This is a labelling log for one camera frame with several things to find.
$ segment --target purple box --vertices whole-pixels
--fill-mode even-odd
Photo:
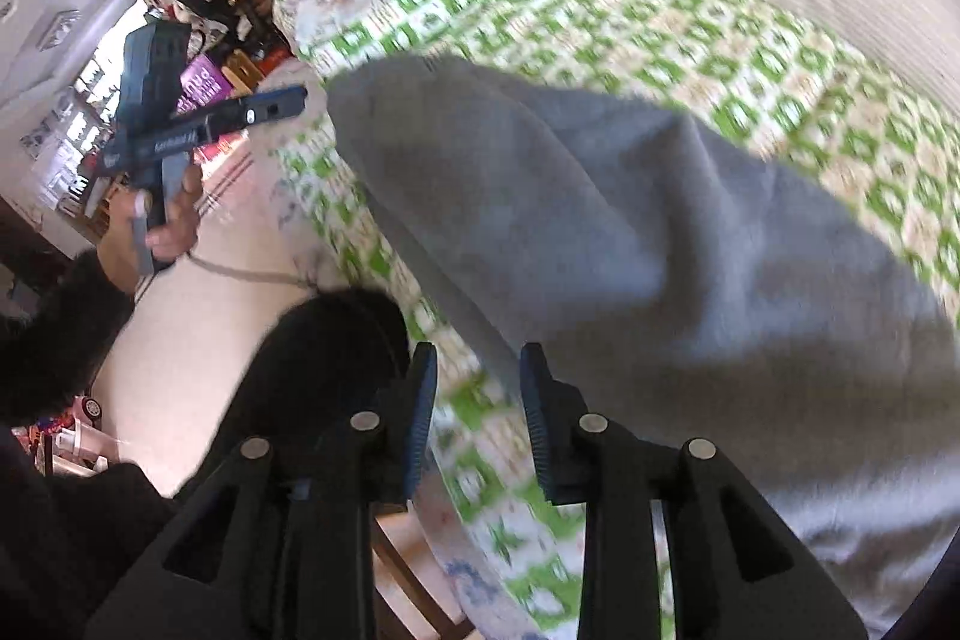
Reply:
[[[180,98],[176,100],[176,114],[185,115],[187,112],[193,112],[197,108],[197,105],[193,103],[191,98],[187,98],[186,95],[181,95]]]
[[[181,74],[181,85],[184,86],[184,95],[199,107],[223,101],[233,94],[229,80],[206,55],[193,59]]]

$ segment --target wooden chair leg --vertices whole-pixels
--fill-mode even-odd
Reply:
[[[392,544],[390,537],[387,537],[387,533],[385,533],[376,518],[373,519],[373,523],[371,524],[371,544],[373,545],[373,552],[375,552],[380,558],[380,561],[383,562],[387,571],[392,575],[397,585],[400,586],[400,589],[402,589],[403,593],[407,596],[407,599],[414,605],[414,608],[424,615],[426,621],[440,635],[440,640],[464,640],[464,638],[473,632],[473,624],[469,619],[464,617],[459,624],[455,624],[453,619],[440,607],[430,592],[426,590],[424,585],[416,577],[414,571],[410,569],[410,565],[403,560],[400,552],[397,551],[397,548]],[[387,610],[390,610],[389,605],[386,605],[386,602],[384,602],[379,594],[377,594],[377,598],[384,603]],[[392,614],[393,620],[400,622],[400,619],[392,613],[392,610],[390,610],[390,613]]]
[[[378,640],[416,640],[379,591],[373,593],[373,617],[376,618]]]

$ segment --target window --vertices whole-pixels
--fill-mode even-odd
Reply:
[[[70,122],[66,136],[80,152],[88,152],[100,138],[107,138],[120,103],[120,77],[123,74],[123,45],[128,33],[146,25],[147,4],[137,0],[123,13],[104,38],[93,57],[74,82],[80,100],[78,113]]]

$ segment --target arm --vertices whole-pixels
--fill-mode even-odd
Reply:
[[[157,258],[171,260],[193,247],[200,220],[194,202],[202,192],[200,170],[190,167],[184,190],[167,206],[168,223],[148,235]],[[0,323],[0,424],[59,413],[93,380],[133,314],[139,275],[131,218],[139,209],[138,194],[114,197],[104,239],[80,255],[40,314],[26,324]]]

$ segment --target metal screw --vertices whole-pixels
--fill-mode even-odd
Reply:
[[[253,461],[270,453],[270,443],[263,437],[251,437],[240,446],[240,455]]]
[[[691,439],[690,444],[686,448],[690,451],[690,456],[693,456],[693,458],[702,458],[704,461],[717,455],[717,446],[710,442],[709,439],[699,437],[697,439]]]
[[[603,415],[598,415],[597,413],[587,413],[586,415],[580,416],[580,428],[584,432],[590,432],[591,434],[600,434],[600,432],[606,432],[610,421],[606,420]]]
[[[350,426],[357,429],[357,432],[373,432],[380,425],[380,416],[371,410],[364,410],[363,413],[357,413],[350,418]]]

